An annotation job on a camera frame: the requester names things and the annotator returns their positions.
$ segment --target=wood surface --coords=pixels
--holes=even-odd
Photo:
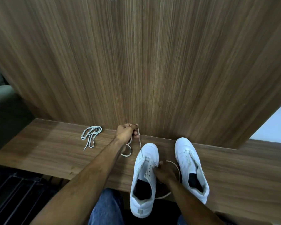
[[[281,105],[281,0],[0,0],[36,117],[237,148]]]
[[[0,150],[0,165],[72,179],[115,134],[103,130],[95,147],[83,151],[86,141],[80,136],[85,128],[35,119]],[[176,162],[175,140],[141,135],[141,142],[156,144],[160,160]],[[130,157],[119,157],[106,187],[130,192],[139,142],[133,141],[131,147]],[[249,140],[240,150],[201,144],[194,147],[210,186],[207,205],[212,210],[281,224],[281,144]]]

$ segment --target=wooden bench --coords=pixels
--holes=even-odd
[[[85,147],[86,126],[35,119],[0,150],[0,165],[72,179],[113,139],[103,130],[95,147]],[[160,160],[176,162],[174,140],[143,136],[157,145]],[[138,140],[130,157],[120,156],[107,187],[130,192]],[[207,205],[214,211],[281,223],[281,144],[249,140],[239,150],[194,144],[210,186]]]

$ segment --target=white sneaker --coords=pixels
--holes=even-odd
[[[158,166],[159,154],[155,144],[145,144],[138,153],[130,192],[130,209],[138,218],[150,215],[156,192],[156,176],[153,167]]]
[[[181,137],[176,141],[175,157],[180,166],[184,187],[206,204],[209,186],[199,156],[187,138]]]

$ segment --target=jeans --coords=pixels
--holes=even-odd
[[[88,225],[124,225],[123,210],[124,204],[121,194],[117,190],[104,189],[90,215]],[[182,215],[180,215],[177,224],[186,225]]]

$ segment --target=white wall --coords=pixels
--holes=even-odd
[[[281,143],[281,107],[250,138]]]

